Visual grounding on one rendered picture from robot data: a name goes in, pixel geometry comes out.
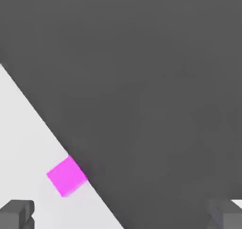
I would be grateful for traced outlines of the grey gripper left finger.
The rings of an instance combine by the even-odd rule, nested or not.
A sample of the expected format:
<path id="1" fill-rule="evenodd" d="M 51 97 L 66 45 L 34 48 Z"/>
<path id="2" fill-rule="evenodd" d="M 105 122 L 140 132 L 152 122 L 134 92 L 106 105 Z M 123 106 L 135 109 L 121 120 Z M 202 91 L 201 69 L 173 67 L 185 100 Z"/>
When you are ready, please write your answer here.
<path id="1" fill-rule="evenodd" d="M 33 200 L 10 200 L 0 208 L 0 229 L 35 229 Z"/>

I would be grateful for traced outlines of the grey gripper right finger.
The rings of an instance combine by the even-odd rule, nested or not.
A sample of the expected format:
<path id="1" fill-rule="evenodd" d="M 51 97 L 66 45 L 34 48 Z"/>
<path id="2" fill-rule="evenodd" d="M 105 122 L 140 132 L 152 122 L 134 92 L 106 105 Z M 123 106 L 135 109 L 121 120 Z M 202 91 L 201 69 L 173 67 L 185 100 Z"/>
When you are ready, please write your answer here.
<path id="1" fill-rule="evenodd" d="M 207 229 L 242 229 L 242 208 L 231 200 L 211 199 L 207 204 Z"/>

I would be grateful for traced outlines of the small magenta cube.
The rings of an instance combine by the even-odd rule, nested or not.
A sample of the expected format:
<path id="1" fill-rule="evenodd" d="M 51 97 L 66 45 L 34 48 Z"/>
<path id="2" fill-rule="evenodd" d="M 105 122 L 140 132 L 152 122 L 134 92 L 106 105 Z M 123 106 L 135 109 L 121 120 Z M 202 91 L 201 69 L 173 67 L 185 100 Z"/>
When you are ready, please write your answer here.
<path id="1" fill-rule="evenodd" d="M 47 172 L 48 179 L 62 197 L 67 197 L 88 181 L 84 172 L 71 156 Z"/>

